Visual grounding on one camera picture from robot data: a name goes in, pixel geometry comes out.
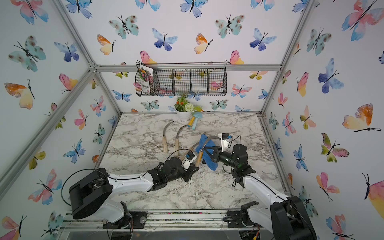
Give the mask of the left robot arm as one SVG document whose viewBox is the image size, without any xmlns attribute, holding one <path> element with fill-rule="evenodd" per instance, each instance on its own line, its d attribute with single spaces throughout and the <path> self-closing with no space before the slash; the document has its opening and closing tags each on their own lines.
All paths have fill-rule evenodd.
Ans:
<svg viewBox="0 0 384 240">
<path fill-rule="evenodd" d="M 96 216 L 117 223 L 130 217 L 124 202 L 115 202 L 114 196 L 133 192 L 153 192 L 165 188 L 169 182 L 183 179 L 186 183 L 199 170 L 195 164 L 186 169 L 179 158 L 159 163 L 144 174 L 109 174 L 105 168 L 92 172 L 69 188 L 72 218 L 82 220 Z"/>
</svg>

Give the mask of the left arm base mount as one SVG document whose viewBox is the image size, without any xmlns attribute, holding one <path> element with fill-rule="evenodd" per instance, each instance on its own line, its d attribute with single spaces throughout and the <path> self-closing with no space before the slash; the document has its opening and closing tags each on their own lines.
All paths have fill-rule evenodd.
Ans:
<svg viewBox="0 0 384 240">
<path fill-rule="evenodd" d="M 133 211 L 125 214 L 122 219 L 116 223 L 105 223 L 103 229 L 105 230 L 117 230 L 117 229 L 144 229 L 147 221 L 147 212 Z"/>
</svg>

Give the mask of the blue microfiber rag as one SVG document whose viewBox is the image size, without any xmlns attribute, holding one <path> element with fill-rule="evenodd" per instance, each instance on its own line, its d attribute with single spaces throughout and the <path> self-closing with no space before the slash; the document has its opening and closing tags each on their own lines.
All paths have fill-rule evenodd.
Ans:
<svg viewBox="0 0 384 240">
<path fill-rule="evenodd" d="M 203 149 L 203 146 L 207 141 L 207 139 L 208 139 L 207 135 L 205 134 L 201 135 L 199 144 L 196 147 L 197 153 L 199 153 Z M 212 171 L 215 171 L 218 167 L 218 164 L 213 162 L 211 159 L 211 155 L 213 155 L 213 152 L 214 152 L 214 149 L 212 149 L 212 147 L 215 147 L 215 146 L 216 144 L 212 140 L 209 140 L 208 143 L 205 145 L 205 150 L 203 150 L 203 157 L 202 157 L 202 159 L 205 161 L 209 169 L 211 169 Z"/>
</svg>

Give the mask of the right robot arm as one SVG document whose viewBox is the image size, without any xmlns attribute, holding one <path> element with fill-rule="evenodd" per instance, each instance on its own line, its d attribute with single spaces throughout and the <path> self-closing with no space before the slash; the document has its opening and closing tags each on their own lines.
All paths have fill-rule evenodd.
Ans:
<svg viewBox="0 0 384 240">
<path fill-rule="evenodd" d="M 212 162 L 231 167 L 234 182 L 259 199 L 246 204 L 244 215 L 248 224 L 261 225 L 276 240 L 316 240 L 317 234 L 303 202 L 297 196 L 289 197 L 268 185 L 248 163 L 247 147 L 236 144 L 232 152 L 221 147 L 203 147 Z"/>
</svg>

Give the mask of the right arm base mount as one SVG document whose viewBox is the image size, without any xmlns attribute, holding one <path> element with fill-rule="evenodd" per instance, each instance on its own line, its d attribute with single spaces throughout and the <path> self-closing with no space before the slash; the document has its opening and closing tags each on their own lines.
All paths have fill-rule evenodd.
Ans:
<svg viewBox="0 0 384 240">
<path fill-rule="evenodd" d="M 272 228 L 270 207 L 257 201 L 244 204 L 239 210 L 227 211 L 223 221 L 229 228 Z"/>
</svg>

